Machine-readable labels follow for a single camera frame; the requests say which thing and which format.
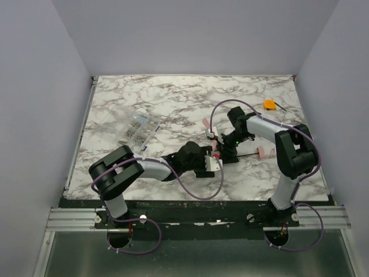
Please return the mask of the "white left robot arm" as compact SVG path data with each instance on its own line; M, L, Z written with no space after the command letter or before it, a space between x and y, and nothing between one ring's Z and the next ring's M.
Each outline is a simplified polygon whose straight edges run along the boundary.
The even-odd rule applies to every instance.
M123 192L139 178L168 182L187 171L197 178L213 178L215 172L223 169L218 154L212 154L212 147L201 147L189 141L177 152L159 158L148 158L133 153L123 145L90 166L88 172L98 193L114 219L128 212Z

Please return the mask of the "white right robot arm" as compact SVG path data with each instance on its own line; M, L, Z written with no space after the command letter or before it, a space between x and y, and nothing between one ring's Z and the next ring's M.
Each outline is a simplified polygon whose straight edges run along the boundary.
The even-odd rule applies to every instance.
M239 106L232 108L227 117L234 130L229 134L222 134L217 145L223 163L237 163L238 145L247 140L254 140L256 136L274 143L281 175L270 202L278 211L291 208L300 179L312 173L313 169L317 169L321 164L309 128L305 124L273 124L258 113L246 114Z

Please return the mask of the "pink folding umbrella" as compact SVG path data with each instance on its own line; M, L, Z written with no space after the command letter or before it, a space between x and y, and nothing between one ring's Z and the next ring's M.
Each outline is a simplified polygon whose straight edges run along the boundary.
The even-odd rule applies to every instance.
M248 140L254 141L255 135L247 131L246 120L249 119L246 115L238 116L235 119L231 119L234 130L229 134L219 134L217 128L213 127L210 131L210 122L206 119L202 119L202 124L205 126L206 136L212 141L213 156L219 157L223 164L237 163L239 158L257 155L258 159L267 159L276 156L275 148L272 148L269 152L266 152L263 146L256 147L256 150L251 154L238 154L237 147Z

